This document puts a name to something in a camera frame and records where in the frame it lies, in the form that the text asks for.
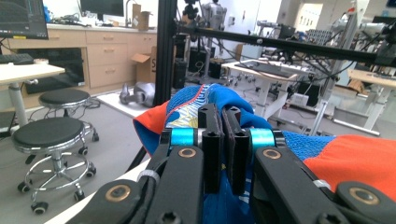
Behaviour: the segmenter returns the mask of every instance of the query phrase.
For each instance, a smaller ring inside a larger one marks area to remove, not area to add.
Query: colorful fabric
[[[243,128],[272,129],[265,119],[253,114],[251,105],[236,92],[217,84],[188,87],[169,102],[134,119],[136,132],[148,153],[154,153],[164,127],[197,128],[197,110],[208,103],[216,104],[219,111],[226,105],[237,106],[241,110]],[[342,181],[357,180],[396,201],[396,141],[357,135],[283,134],[290,150],[319,178],[326,180],[332,190]],[[235,196],[222,171],[219,194],[205,196],[204,223],[254,223],[248,206],[251,176],[251,167],[248,167],[246,191]]]

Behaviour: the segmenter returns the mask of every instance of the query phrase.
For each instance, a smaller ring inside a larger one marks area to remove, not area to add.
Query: drawer handle
[[[104,52],[114,52],[114,49],[104,49]]]
[[[49,36],[49,39],[60,39],[61,37],[58,35]]]
[[[114,39],[114,36],[105,35],[105,36],[103,36],[103,39],[104,39],[104,40],[113,40],[113,39]]]
[[[116,69],[115,68],[108,68],[108,69],[106,69],[106,71],[105,71],[107,74],[109,74],[109,73],[115,73],[116,72]]]

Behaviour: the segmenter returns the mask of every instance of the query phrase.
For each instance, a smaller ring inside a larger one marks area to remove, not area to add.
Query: countertop
[[[80,26],[80,25],[66,25],[66,24],[52,24],[47,23],[49,30],[80,30],[80,31],[112,31],[112,32],[126,32],[126,33],[143,33],[143,34],[157,34],[157,30],[139,31],[133,28],[126,27],[102,27],[102,26]]]

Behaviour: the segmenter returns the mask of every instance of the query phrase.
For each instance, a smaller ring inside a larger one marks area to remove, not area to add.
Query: stool
[[[20,127],[13,135],[15,148],[31,155],[47,154],[48,157],[38,161],[26,174],[24,181],[18,185],[20,192],[34,190],[32,194],[33,212],[40,215],[46,212],[49,204],[37,202],[39,191],[63,189],[74,185],[75,200],[84,199],[78,181],[84,176],[94,176],[96,168],[84,156],[63,152],[81,141],[84,145],[85,125],[79,119],[50,118],[40,119]],[[68,165],[65,157],[75,157],[78,163]]]
[[[91,96],[85,91],[75,89],[60,89],[56,91],[47,91],[41,94],[38,98],[38,102],[44,107],[50,109],[63,109],[64,117],[70,117],[70,110],[76,110],[79,106],[86,105],[90,99]],[[97,133],[96,129],[93,128],[93,125],[89,122],[83,122],[88,126],[85,129],[87,131],[85,134],[93,131],[92,141],[99,141],[99,134]]]

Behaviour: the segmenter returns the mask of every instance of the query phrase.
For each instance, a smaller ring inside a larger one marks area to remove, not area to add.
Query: black metal pipe
[[[377,57],[375,53],[367,53],[367,52],[361,52],[351,49],[337,49],[337,48],[307,44],[297,41],[265,38],[254,35],[242,35],[237,33],[214,31],[203,28],[190,28],[185,26],[178,27],[178,31],[190,35],[215,37],[218,39],[243,42],[251,45],[273,47],[278,49],[286,49],[290,51],[298,51],[298,52],[303,52],[317,56],[325,56],[337,60],[350,60],[360,63],[371,63],[377,65],[396,67],[395,61],[393,61],[391,64],[382,64],[381,62],[375,61]]]
[[[144,147],[141,147],[140,150],[137,152],[136,156],[134,157],[134,160],[132,161],[131,165],[129,165],[128,169],[125,171],[127,173],[128,171],[134,169],[136,166],[138,166],[142,160],[145,158],[147,152]]]
[[[177,0],[159,0],[154,105],[171,98],[176,13]]]

